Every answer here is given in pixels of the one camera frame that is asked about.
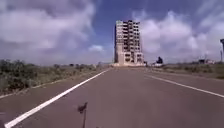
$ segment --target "distant building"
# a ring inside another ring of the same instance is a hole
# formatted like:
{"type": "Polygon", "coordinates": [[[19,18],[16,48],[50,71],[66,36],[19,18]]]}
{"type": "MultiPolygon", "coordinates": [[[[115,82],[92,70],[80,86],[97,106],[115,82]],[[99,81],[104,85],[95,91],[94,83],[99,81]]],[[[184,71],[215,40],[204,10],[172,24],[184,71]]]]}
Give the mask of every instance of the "distant building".
{"type": "Polygon", "coordinates": [[[140,22],[116,21],[115,66],[143,66],[144,57],[139,32],[140,22]]]}

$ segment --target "white lane marking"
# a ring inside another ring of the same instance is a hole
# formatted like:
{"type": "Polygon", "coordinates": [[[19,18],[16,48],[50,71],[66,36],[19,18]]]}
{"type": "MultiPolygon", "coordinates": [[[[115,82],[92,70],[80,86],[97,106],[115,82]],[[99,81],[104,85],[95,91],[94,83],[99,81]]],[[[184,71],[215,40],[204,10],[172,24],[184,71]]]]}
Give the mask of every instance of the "white lane marking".
{"type": "Polygon", "coordinates": [[[33,115],[34,113],[40,111],[40,110],[43,109],[44,107],[50,105],[50,104],[53,103],[54,101],[58,100],[59,98],[63,97],[64,95],[68,94],[69,92],[73,91],[74,89],[78,88],[79,86],[85,84],[86,82],[88,82],[88,81],[90,81],[90,80],[92,80],[92,79],[98,77],[99,75],[101,75],[101,74],[107,72],[108,70],[103,71],[103,72],[101,72],[101,73],[99,73],[99,74],[97,74],[97,75],[95,75],[95,76],[93,76],[93,77],[91,77],[91,78],[89,78],[89,79],[87,79],[87,80],[85,80],[85,81],[83,81],[83,82],[81,82],[81,83],[79,83],[79,84],[73,86],[72,88],[70,88],[70,89],[68,89],[68,90],[66,90],[66,91],[64,91],[64,92],[62,92],[61,94],[59,94],[59,95],[53,97],[52,99],[50,99],[50,100],[48,100],[48,101],[45,101],[44,103],[40,104],[39,106],[37,106],[37,107],[31,109],[30,111],[28,111],[28,112],[26,112],[26,113],[24,113],[24,114],[22,114],[22,115],[16,117],[14,120],[12,120],[12,121],[6,123],[6,124],[5,124],[5,128],[11,128],[11,127],[15,126],[16,124],[18,124],[19,122],[23,121],[23,120],[26,119],[27,117],[29,117],[29,116],[33,115]]]}
{"type": "Polygon", "coordinates": [[[214,95],[214,96],[218,96],[218,97],[224,98],[224,95],[221,95],[221,94],[218,94],[218,93],[215,93],[215,92],[210,92],[210,91],[206,91],[206,90],[203,90],[203,89],[187,86],[187,85],[184,85],[184,84],[180,84],[180,83],[177,83],[177,82],[174,82],[174,81],[171,81],[171,80],[167,80],[167,79],[163,79],[163,78],[159,78],[159,77],[155,77],[155,76],[148,76],[148,77],[151,77],[151,78],[156,79],[156,80],[164,81],[164,82],[167,82],[167,83],[179,85],[179,86],[182,86],[182,87],[185,87],[185,88],[190,88],[190,89],[193,89],[193,90],[197,90],[197,91],[200,91],[200,92],[204,92],[204,93],[208,93],[208,94],[211,94],[211,95],[214,95]]]}

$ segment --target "tree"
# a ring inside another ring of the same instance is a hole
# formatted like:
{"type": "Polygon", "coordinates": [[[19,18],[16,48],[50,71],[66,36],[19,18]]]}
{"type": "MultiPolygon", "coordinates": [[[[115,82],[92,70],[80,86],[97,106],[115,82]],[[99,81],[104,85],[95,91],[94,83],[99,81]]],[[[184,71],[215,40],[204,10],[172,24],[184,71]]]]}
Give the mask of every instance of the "tree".
{"type": "Polygon", "coordinates": [[[159,56],[159,57],[158,57],[158,60],[156,61],[156,63],[158,63],[158,64],[163,64],[163,59],[159,56]]]}
{"type": "Polygon", "coordinates": [[[69,64],[70,67],[74,67],[74,64],[69,64]]]}

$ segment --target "field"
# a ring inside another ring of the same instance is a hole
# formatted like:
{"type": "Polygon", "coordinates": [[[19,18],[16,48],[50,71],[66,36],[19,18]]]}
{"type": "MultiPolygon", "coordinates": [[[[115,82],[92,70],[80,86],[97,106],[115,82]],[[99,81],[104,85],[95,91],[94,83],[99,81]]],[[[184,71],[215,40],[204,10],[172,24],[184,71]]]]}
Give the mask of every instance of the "field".
{"type": "Polygon", "coordinates": [[[0,60],[0,95],[95,71],[85,64],[38,66],[23,61],[0,60]]]}
{"type": "Polygon", "coordinates": [[[157,71],[170,73],[192,74],[204,77],[224,79],[224,64],[198,64],[198,63],[178,63],[167,64],[160,68],[154,68],[157,71]]]}

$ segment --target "asphalt road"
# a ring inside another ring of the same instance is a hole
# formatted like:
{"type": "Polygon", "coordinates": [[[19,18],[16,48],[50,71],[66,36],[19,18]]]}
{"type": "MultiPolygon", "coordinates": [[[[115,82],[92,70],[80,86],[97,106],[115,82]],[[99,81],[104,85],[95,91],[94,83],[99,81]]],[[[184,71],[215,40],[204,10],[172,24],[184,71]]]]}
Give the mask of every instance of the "asphalt road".
{"type": "MultiPolygon", "coordinates": [[[[59,93],[58,86],[66,86],[61,87],[62,92],[80,81],[61,83],[44,89],[44,93],[34,91],[28,93],[29,97],[19,94],[0,99],[0,112],[4,113],[0,117],[4,123],[9,122],[59,93]],[[37,97],[47,98],[32,100],[37,97]]],[[[144,68],[111,69],[15,127],[81,128],[83,114],[77,107],[84,102],[88,102],[86,128],[224,127],[224,81],[155,73],[144,68]]]]}

